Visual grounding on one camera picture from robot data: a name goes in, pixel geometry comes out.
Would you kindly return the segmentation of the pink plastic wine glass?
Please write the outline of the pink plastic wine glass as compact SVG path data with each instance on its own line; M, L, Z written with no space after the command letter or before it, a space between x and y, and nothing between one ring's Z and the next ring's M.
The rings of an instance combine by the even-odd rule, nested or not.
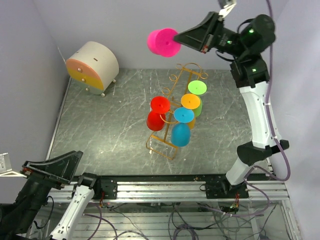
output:
M171 58L181 49L181 44L174 41L177 34L173 28L154 30L147 37L147 47L153 54Z

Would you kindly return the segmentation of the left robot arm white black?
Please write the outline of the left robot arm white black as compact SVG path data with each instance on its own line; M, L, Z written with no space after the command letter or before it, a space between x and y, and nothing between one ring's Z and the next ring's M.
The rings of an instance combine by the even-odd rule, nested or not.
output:
M26 161L21 174L27 180L15 202L0 205L0 238L22 240L42 206L50 198L51 189L61 190L69 185L83 156L82 151L70 151L45 161ZM102 186L91 173L82 175L74 185L72 199L48 240L69 240L91 199L98 198Z

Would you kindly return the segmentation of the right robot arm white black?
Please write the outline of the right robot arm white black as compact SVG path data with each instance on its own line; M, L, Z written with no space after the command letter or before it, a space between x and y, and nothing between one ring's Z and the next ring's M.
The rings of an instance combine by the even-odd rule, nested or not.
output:
M260 14L244 24L244 29L232 31L225 28L222 15L211 11L201 23L173 37L176 43L198 52L215 49L218 56L223 53L232 56L230 72L246 105L252 139L236 149L237 160L225 175L227 182L220 186L226 198L238 192L237 185L244 182L257 162L283 154L290 146L274 122L271 73L261 55L276 40L275 23L270 16Z

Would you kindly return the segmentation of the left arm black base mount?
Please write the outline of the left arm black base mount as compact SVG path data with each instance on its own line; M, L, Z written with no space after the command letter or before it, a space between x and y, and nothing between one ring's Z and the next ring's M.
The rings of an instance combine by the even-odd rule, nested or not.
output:
M115 200L118 194L118 184L115 179L98 177L94 186L94 200Z

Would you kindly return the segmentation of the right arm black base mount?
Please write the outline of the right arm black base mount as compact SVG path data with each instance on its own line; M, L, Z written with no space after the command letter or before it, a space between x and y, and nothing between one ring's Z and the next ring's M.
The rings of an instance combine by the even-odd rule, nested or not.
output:
M204 184L207 199L235 199L236 195L240 199L247 199L249 194L246 189L245 183L231 185L224 174L210 175Z

